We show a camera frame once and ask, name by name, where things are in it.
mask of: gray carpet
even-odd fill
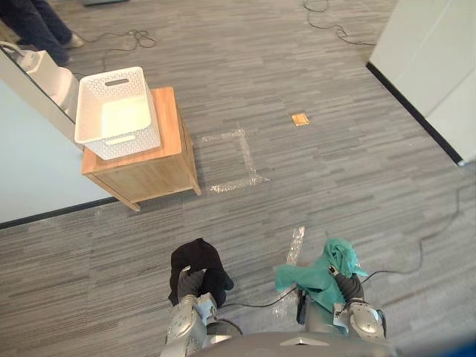
[[[313,21],[375,42],[394,1],[331,0]],[[158,356],[170,312],[170,253],[204,237],[235,279],[229,302],[266,303],[293,230],[299,264],[328,237],[356,247],[376,275],[366,298],[404,351],[476,330],[475,167],[456,167],[364,67],[372,48],[308,26],[298,0],[132,0],[55,8],[80,35],[148,30],[154,48],[110,52],[108,69],[139,65],[172,86],[195,141],[204,191],[104,205],[0,231],[0,356]],[[101,71],[106,37],[71,51],[71,70]],[[293,126],[290,114],[310,125]],[[222,314],[245,333],[293,330],[295,299]]]

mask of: person's leg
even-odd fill
[[[1,20],[39,50],[46,50],[53,60],[64,65],[69,55],[52,34],[31,0],[0,0]]]
[[[46,0],[31,0],[31,2],[38,10],[51,33],[57,38],[61,45],[65,45],[71,41],[73,33]]]

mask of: power cord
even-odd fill
[[[131,30],[128,30],[124,33],[105,32],[105,33],[102,33],[101,35],[99,35],[99,37],[97,37],[95,39],[86,39],[83,36],[79,35],[78,33],[76,33],[76,35],[78,37],[80,37],[84,42],[87,42],[87,43],[97,42],[105,36],[117,36],[117,37],[132,36],[134,38],[134,45],[131,48],[108,48],[103,52],[103,55],[101,57],[101,62],[103,64],[102,72],[106,71],[106,68],[107,68],[107,66],[106,66],[106,57],[110,52],[113,52],[113,51],[131,52],[131,51],[135,51],[139,47],[141,47],[141,48],[152,48],[152,47],[155,47],[157,45],[157,42],[149,35],[149,31],[147,31],[147,30],[136,30],[134,28],[131,29]],[[74,74],[79,74],[80,76],[83,76],[83,77],[86,76],[86,74],[82,74],[82,73],[78,73],[78,72],[76,72]]]
[[[367,282],[371,277],[373,277],[376,274],[387,273],[387,274],[407,275],[407,274],[413,274],[413,273],[419,271],[423,266],[423,256],[424,256],[423,243],[424,243],[424,241],[427,241],[427,240],[434,239],[434,238],[438,237],[440,234],[443,234],[448,228],[450,228],[453,225],[456,218],[461,214],[461,208],[460,208],[460,194],[461,194],[461,191],[464,190],[465,188],[468,188],[468,187],[470,187],[470,186],[460,187],[456,191],[456,210],[451,215],[451,218],[448,221],[448,223],[445,225],[445,227],[443,229],[439,230],[438,232],[433,233],[433,234],[429,234],[428,236],[425,236],[425,237],[423,237],[419,240],[419,263],[418,263],[418,266],[416,268],[413,268],[413,269],[408,270],[408,271],[387,270],[387,269],[376,270],[372,274],[370,274],[368,277],[366,277],[361,283],[363,284],[363,283]],[[297,286],[295,286],[294,288],[289,290],[287,293],[285,293],[283,296],[279,297],[277,300],[275,300],[271,303],[266,303],[264,305],[251,305],[251,304],[248,304],[248,303],[227,303],[225,305],[222,305],[220,307],[220,309],[223,309],[223,308],[229,307],[229,306],[270,307],[270,306],[273,306],[276,303],[280,302],[282,299],[284,299],[286,296],[291,294],[296,289],[297,289]],[[381,316],[382,323],[384,324],[384,334],[386,335],[387,334],[387,331],[386,331],[387,326],[386,326],[385,314],[382,310],[377,310],[377,312],[379,312],[379,311],[380,311],[379,314]]]
[[[372,43],[372,42],[350,41],[350,40],[348,40],[347,37],[349,36],[349,34],[339,24],[329,25],[329,26],[320,26],[320,25],[316,25],[316,24],[312,23],[311,18],[310,18],[311,13],[325,13],[329,9],[329,0],[324,0],[325,5],[321,9],[315,9],[313,7],[310,7],[308,5],[309,1],[310,0],[304,0],[303,7],[308,11],[308,13],[307,13],[307,23],[311,27],[318,28],[319,30],[329,30],[331,28],[335,28],[335,32],[334,32],[335,35],[339,39],[341,39],[342,41],[348,43],[349,45],[360,45],[360,46],[375,46],[376,45],[375,43]]]
[[[294,288],[292,288],[291,290],[289,290],[287,293],[285,293],[283,296],[281,296],[280,298],[278,298],[277,300],[273,301],[272,303],[266,303],[264,305],[251,305],[249,303],[226,303],[225,305],[222,305],[220,307],[220,309],[223,309],[225,307],[229,307],[229,306],[244,306],[244,307],[269,307],[269,306],[273,306],[275,305],[276,303],[280,302],[282,299],[284,299],[286,296],[288,296],[289,294],[291,294],[294,290],[297,289],[297,286],[295,286]]]
[[[381,274],[381,273],[387,273],[387,274],[400,274],[400,275],[408,275],[408,274],[413,274],[413,273],[416,273],[417,271],[419,271],[422,266],[423,266],[423,256],[424,256],[424,251],[423,251],[423,243],[425,241],[428,241],[430,239],[434,239],[436,237],[438,237],[440,234],[443,234],[448,228],[450,228],[454,221],[456,220],[456,218],[461,214],[461,209],[460,209],[460,193],[463,189],[467,188],[469,186],[465,186],[465,187],[460,187],[457,191],[456,191],[456,210],[455,212],[451,215],[451,218],[450,220],[446,223],[446,225],[441,229],[439,230],[438,232],[435,232],[435,233],[432,233],[432,234],[429,234],[428,236],[425,236],[423,238],[421,238],[419,241],[418,241],[418,246],[419,246],[419,262],[418,262],[418,266],[416,266],[415,268],[412,268],[410,270],[407,270],[407,271],[399,271],[399,270],[387,270],[387,269],[382,269],[382,270],[376,270],[374,271],[372,274],[370,274],[368,277],[366,277],[363,281],[362,281],[362,284],[367,282],[371,277],[373,277],[374,275],[376,274]]]

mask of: plastic basket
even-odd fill
[[[142,68],[81,79],[74,140],[104,160],[160,146],[154,103]]]

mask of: teal towel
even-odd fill
[[[356,251],[345,239],[328,239],[324,252],[312,266],[279,266],[274,283],[276,289],[284,290],[293,283],[309,294],[327,311],[332,312],[334,303],[345,303],[334,277],[329,273],[329,266],[335,266],[346,277],[353,273],[367,276],[358,266]]]

